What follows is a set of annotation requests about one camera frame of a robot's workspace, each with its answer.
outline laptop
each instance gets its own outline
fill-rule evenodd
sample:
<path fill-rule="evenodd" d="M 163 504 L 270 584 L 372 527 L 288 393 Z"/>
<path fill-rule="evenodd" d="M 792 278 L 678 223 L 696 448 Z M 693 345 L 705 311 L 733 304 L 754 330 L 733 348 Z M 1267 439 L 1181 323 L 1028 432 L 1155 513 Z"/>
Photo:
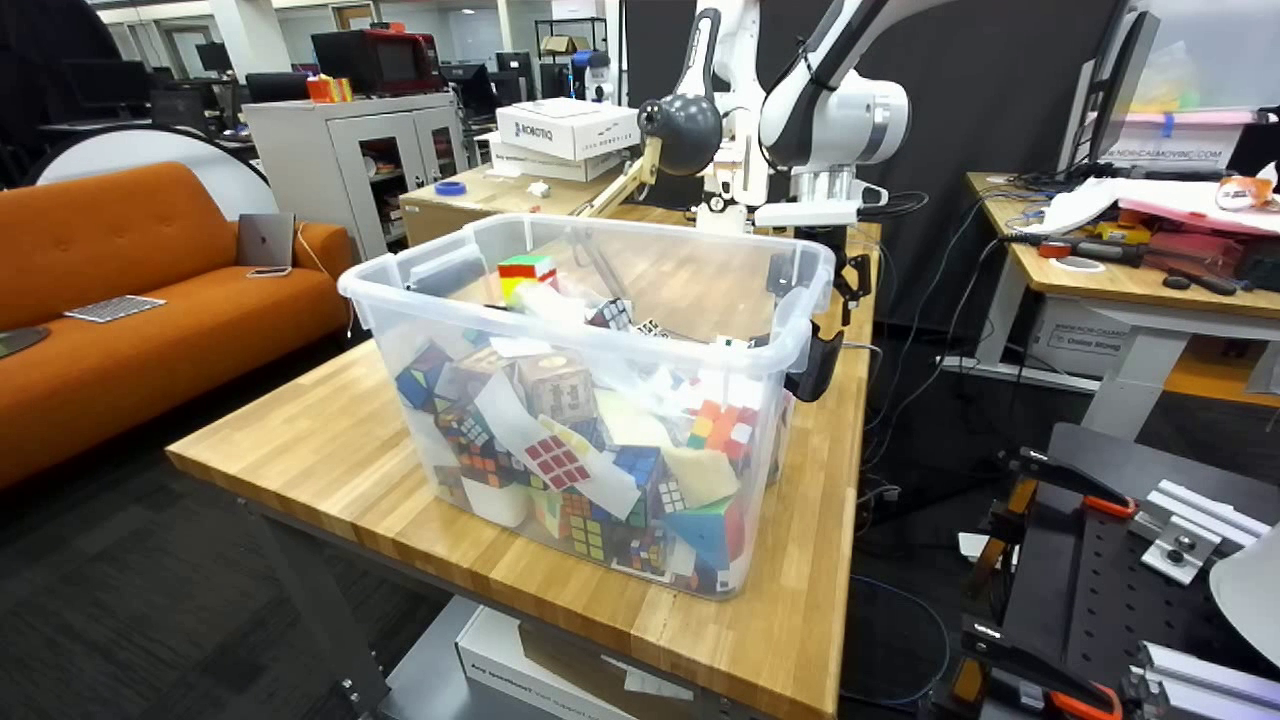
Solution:
<path fill-rule="evenodd" d="M 238 264 L 288 271 L 293 269 L 293 217 L 238 212 Z"/>

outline sofa cushion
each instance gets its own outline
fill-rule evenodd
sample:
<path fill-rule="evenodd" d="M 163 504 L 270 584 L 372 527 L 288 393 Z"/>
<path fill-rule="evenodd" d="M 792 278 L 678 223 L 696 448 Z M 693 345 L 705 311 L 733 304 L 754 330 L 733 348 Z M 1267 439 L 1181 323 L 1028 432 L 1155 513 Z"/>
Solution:
<path fill-rule="evenodd" d="M 189 166 L 0 191 L 0 330 L 236 259 L 236 223 Z"/>
<path fill-rule="evenodd" d="M 332 278 L 309 269 L 221 269 L 149 296 L 163 310 L 53 320 L 44 345 L 0 359 L 0 487 L 348 323 Z"/>

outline floor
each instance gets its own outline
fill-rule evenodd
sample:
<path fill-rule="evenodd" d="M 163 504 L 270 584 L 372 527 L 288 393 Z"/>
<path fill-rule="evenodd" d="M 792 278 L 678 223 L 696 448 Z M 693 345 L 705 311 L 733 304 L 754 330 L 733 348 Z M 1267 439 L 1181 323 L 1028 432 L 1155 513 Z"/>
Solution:
<path fill-rule="evenodd" d="M 163 460 L 169 439 L 332 353 L 256 374 L 0 496 L 0 715 L 353 715 L 252 552 L 238 507 Z M 950 537 L 996 496 L 990 456 L 1042 448 L 1055 420 L 1085 411 L 1085 398 L 931 375 L 931 353 L 914 345 L 898 359 L 890 340 L 871 375 L 869 487 L 894 487 L 894 499 L 865 504 L 845 715 L 914 715 L 938 691 L 963 580 Z M 1273 420 L 1164 402 L 1143 445 L 1277 481 Z M 385 665 L 447 599 L 341 549 L 322 562 Z"/>

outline clear plastic storage bin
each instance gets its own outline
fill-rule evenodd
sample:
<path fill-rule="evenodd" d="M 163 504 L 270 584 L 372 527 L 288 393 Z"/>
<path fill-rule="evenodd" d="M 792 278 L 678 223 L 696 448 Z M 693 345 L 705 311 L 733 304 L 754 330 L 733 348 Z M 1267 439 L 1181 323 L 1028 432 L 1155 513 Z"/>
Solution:
<path fill-rule="evenodd" d="M 436 492 L 723 598 L 834 256 L 802 242 L 492 217 L 341 278 Z"/>

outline white cabinet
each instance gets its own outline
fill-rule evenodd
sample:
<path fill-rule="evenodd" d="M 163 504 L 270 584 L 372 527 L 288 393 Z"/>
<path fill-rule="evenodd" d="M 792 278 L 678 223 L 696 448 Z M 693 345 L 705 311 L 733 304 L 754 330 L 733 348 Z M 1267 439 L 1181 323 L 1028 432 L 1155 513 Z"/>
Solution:
<path fill-rule="evenodd" d="M 451 94 L 356 104 L 246 104 L 278 212 L 343 223 L 360 259 L 405 244 L 399 197 L 462 174 Z"/>

